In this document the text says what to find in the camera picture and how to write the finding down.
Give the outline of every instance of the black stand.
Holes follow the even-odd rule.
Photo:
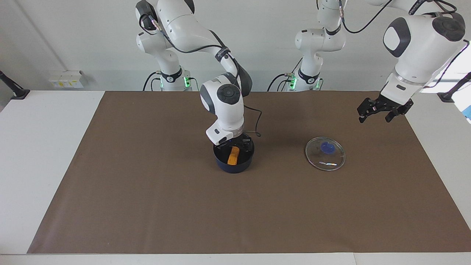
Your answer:
[[[0,71],[0,79],[13,91],[13,97],[11,97],[11,99],[25,99],[30,92],[29,89],[23,89],[15,81],[8,78],[2,71]]]
[[[464,86],[464,84],[469,82],[470,79],[471,79],[471,72],[469,72],[463,79],[461,79],[450,91],[445,92],[445,93],[437,93],[437,95],[439,96],[441,101],[445,103],[454,103],[451,97],[453,96],[455,92],[460,90],[460,88]]]

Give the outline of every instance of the table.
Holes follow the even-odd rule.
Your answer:
[[[102,91],[32,91],[0,113],[1,264],[469,264],[471,253],[255,255],[24,255],[103,96]],[[468,225],[471,128],[452,104],[419,94],[412,128]]]

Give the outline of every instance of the white wall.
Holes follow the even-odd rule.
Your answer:
[[[19,51],[26,58],[22,67],[34,69],[25,73],[21,67],[2,62],[0,67],[10,71],[17,82],[26,83],[30,75],[41,76],[37,84],[28,85],[49,89],[49,71],[61,66],[44,52],[47,45],[35,45],[40,43],[37,35],[24,30],[14,1],[66,67],[85,73],[90,80],[87,89],[139,90],[147,75],[158,69],[154,59],[135,44],[141,32],[134,11],[138,0],[2,0],[0,38],[15,44],[2,46],[2,53]],[[452,2],[471,25],[469,0]],[[314,0],[195,0],[195,5],[200,23],[217,32],[250,73],[254,90],[266,89],[275,75],[291,71],[300,58],[294,46],[296,33],[318,27]],[[349,28],[362,27],[378,10],[364,1],[350,0],[346,9]],[[324,89],[379,90],[383,86],[396,60],[383,47],[382,36],[393,19],[404,15],[400,10],[386,10],[361,34],[349,34],[344,50],[325,54]],[[200,84],[222,73],[209,54],[179,57]]]

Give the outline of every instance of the brown mat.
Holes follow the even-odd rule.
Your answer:
[[[28,253],[470,252],[471,231],[405,117],[377,92],[253,93],[251,167],[217,167],[198,93],[106,92]],[[246,129],[257,113],[246,111]],[[347,162],[305,159],[317,136]]]

